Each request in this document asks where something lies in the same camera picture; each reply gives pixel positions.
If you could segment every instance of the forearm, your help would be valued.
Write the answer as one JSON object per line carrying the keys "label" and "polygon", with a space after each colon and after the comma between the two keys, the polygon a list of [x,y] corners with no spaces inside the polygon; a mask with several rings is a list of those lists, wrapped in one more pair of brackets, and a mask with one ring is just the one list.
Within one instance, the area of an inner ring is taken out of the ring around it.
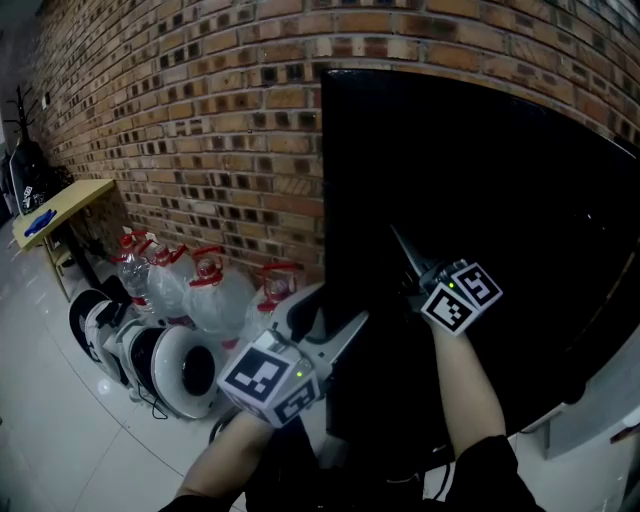
{"label": "forearm", "polygon": [[491,436],[505,435],[498,397],[471,342],[432,326],[442,407],[456,458]]}
{"label": "forearm", "polygon": [[274,428],[241,412],[191,466],[178,496],[221,498],[240,491],[260,462]]}

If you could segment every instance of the blue object on table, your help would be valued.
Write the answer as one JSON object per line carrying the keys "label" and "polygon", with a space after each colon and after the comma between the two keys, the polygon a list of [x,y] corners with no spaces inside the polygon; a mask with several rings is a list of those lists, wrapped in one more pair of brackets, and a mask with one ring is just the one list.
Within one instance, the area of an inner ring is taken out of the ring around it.
{"label": "blue object on table", "polygon": [[47,210],[46,213],[43,213],[42,215],[40,215],[40,217],[33,221],[31,226],[29,226],[29,229],[24,232],[24,236],[35,235],[38,231],[49,224],[49,222],[51,222],[51,219],[53,219],[57,213],[58,210],[54,210],[53,212],[51,210]]}

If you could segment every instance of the black sleeve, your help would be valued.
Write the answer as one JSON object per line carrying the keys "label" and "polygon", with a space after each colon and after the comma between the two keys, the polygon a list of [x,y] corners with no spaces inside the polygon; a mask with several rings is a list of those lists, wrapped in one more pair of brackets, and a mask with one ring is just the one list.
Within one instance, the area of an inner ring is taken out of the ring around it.
{"label": "black sleeve", "polygon": [[203,496],[180,496],[160,512],[228,512],[233,499],[213,499]]}
{"label": "black sleeve", "polygon": [[518,475],[518,459],[504,436],[488,437],[460,456],[446,501],[456,510],[542,510]]}

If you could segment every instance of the tiled floor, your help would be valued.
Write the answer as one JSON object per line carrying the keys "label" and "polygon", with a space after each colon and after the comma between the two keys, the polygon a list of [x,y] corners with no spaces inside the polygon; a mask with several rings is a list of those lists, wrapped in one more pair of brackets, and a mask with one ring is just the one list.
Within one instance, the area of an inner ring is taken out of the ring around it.
{"label": "tiled floor", "polygon": [[[19,253],[10,224],[0,228],[0,498],[12,512],[153,512],[168,503],[206,446],[214,419],[154,420],[80,350],[68,305],[37,248]],[[112,271],[97,267],[100,277]],[[77,269],[65,282],[85,289]],[[322,405],[307,414],[312,444],[322,444]],[[548,511],[615,510],[630,445],[595,447],[580,457],[544,461],[532,436],[512,439],[520,473]],[[428,474],[440,488],[444,468]],[[241,499],[236,503],[244,508]]]}

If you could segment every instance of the person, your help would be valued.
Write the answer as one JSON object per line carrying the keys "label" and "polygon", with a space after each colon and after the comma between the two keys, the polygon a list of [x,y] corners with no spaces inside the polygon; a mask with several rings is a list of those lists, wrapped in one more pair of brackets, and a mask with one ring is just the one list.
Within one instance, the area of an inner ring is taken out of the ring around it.
{"label": "person", "polygon": [[244,491],[254,510],[542,510],[517,473],[498,398],[466,335],[432,324],[440,395],[456,469],[445,502],[422,500],[422,482],[371,485],[318,469],[296,418],[275,430],[240,412],[200,455],[162,512],[227,511]]}

